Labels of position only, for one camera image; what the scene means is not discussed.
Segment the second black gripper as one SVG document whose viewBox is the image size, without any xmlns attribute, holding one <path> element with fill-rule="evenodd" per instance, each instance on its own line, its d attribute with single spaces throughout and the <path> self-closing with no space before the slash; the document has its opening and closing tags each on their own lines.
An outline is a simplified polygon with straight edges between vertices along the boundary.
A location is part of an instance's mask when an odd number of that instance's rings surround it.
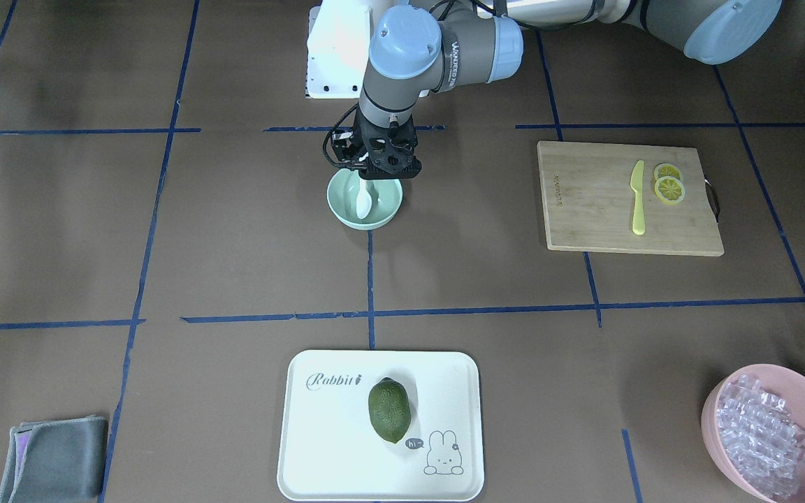
<svg viewBox="0 0 805 503">
<path fill-rule="evenodd" d="M 354 119 L 354 170 L 366 180 L 407 180 L 417 176 L 422 163 L 412 118 L 397 127 L 374 125 L 363 115 Z"/>
</svg>

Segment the silver blue second robot arm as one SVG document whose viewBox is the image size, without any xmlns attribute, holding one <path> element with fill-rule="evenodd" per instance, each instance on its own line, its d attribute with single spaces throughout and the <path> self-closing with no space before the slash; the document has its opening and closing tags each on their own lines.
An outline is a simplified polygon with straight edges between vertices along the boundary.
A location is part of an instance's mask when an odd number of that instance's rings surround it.
<svg viewBox="0 0 805 503">
<path fill-rule="evenodd" d="M 773 24 L 779 1 L 402 1 L 377 21 L 351 133 L 327 133 L 324 156 L 364 180 L 421 172 L 412 112 L 422 92 L 510 78 L 524 35 L 626 23 L 709 66 L 732 61 Z"/>
</svg>

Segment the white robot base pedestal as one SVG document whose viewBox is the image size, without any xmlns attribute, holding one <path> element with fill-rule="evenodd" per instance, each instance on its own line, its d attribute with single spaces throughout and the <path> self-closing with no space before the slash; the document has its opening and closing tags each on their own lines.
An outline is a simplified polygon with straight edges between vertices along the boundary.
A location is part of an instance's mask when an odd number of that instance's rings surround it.
<svg viewBox="0 0 805 503">
<path fill-rule="evenodd" d="M 372 9 L 364 1 L 324 1 L 309 12 L 306 95 L 358 99 L 368 61 Z"/>
</svg>

